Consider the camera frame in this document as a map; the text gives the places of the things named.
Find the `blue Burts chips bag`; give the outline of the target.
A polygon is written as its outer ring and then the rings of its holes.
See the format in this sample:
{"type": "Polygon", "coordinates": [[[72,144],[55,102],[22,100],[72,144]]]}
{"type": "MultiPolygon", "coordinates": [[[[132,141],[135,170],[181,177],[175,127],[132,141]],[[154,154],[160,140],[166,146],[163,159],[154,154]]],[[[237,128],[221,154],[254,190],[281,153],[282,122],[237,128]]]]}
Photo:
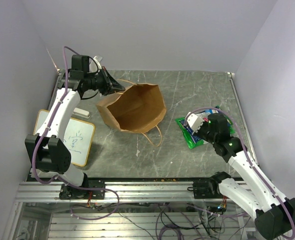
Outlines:
{"type": "Polygon", "coordinates": [[[187,120],[187,124],[184,125],[184,123],[185,123],[185,118],[184,117],[178,118],[178,119],[175,120],[176,123],[181,128],[181,130],[183,132],[183,135],[184,135],[184,138],[185,138],[186,142],[189,145],[189,148],[192,149],[195,146],[205,144],[206,141],[203,138],[200,138],[199,136],[193,135],[193,133],[197,129],[196,124],[198,124],[198,123],[203,124],[205,122],[207,123],[208,122],[208,116],[211,115],[211,114],[216,114],[216,113],[218,113],[218,111],[215,110],[215,109],[206,109],[206,110],[203,110],[203,111],[201,111],[199,113],[191,114],[189,116],[189,118],[191,118],[193,120],[193,122],[195,122],[194,120],[196,119],[196,122],[194,123],[193,128],[191,128],[188,120],[187,120]]]}

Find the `blue snack packet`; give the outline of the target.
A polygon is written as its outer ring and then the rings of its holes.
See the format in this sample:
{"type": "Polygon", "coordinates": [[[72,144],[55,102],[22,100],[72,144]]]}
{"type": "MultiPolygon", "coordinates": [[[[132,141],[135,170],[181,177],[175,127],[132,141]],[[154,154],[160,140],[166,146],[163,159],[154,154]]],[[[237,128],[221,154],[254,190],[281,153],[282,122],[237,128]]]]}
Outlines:
{"type": "Polygon", "coordinates": [[[201,118],[208,120],[209,115],[216,114],[216,113],[219,113],[219,112],[215,109],[206,109],[201,113],[201,118]]]}

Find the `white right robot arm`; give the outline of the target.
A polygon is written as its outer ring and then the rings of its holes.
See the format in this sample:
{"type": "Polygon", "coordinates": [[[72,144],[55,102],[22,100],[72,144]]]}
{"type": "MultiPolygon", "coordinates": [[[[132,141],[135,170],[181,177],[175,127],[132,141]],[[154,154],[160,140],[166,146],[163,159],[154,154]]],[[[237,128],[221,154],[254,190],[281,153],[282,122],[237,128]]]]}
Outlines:
{"type": "Polygon", "coordinates": [[[208,192],[214,198],[221,195],[239,205],[253,220],[258,232],[266,240],[285,236],[289,231],[295,238],[295,198],[289,199],[263,173],[251,158],[245,144],[231,135],[227,118],[222,113],[202,118],[191,114],[186,120],[193,135],[212,144],[217,155],[235,169],[249,190],[240,186],[226,172],[211,178],[208,192]]]}

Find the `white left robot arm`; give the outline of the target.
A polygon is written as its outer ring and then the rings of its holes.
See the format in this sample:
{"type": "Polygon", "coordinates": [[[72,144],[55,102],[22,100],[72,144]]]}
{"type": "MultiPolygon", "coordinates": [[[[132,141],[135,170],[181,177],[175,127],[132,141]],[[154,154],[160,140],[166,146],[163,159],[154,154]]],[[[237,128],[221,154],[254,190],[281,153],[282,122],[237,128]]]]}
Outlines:
{"type": "Polygon", "coordinates": [[[64,144],[66,128],[84,93],[93,90],[103,96],[123,92],[119,84],[101,65],[99,57],[74,54],[71,67],[65,68],[57,83],[55,100],[44,123],[35,134],[25,138],[34,178],[41,184],[58,179],[79,199],[90,191],[87,175],[72,164],[72,154],[64,144]]]}

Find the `brown paper bag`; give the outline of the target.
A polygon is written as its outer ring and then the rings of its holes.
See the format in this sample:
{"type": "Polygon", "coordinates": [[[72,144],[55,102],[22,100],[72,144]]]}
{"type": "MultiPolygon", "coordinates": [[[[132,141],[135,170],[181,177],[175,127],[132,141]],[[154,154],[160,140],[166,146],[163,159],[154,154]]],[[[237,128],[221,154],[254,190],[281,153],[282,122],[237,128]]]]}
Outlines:
{"type": "Polygon", "coordinates": [[[103,122],[112,129],[131,134],[142,134],[160,128],[167,108],[159,85],[125,81],[130,86],[115,90],[95,105],[103,122]]]}

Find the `green Chuba chips bag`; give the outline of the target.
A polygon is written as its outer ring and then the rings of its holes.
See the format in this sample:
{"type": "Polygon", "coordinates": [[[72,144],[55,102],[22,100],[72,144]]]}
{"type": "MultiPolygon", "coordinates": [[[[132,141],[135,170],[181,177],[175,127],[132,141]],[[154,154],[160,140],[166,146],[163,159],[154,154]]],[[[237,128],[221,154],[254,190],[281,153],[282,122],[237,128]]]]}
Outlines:
{"type": "MultiPolygon", "coordinates": [[[[202,117],[202,112],[198,112],[196,113],[196,115],[198,115],[199,117],[202,117]]],[[[204,141],[203,139],[197,136],[194,136],[191,130],[184,126],[184,121],[185,121],[184,117],[179,117],[175,119],[175,122],[178,124],[178,126],[180,127],[183,133],[183,137],[189,149],[194,149],[195,147],[202,146],[208,143],[204,141]]]]}

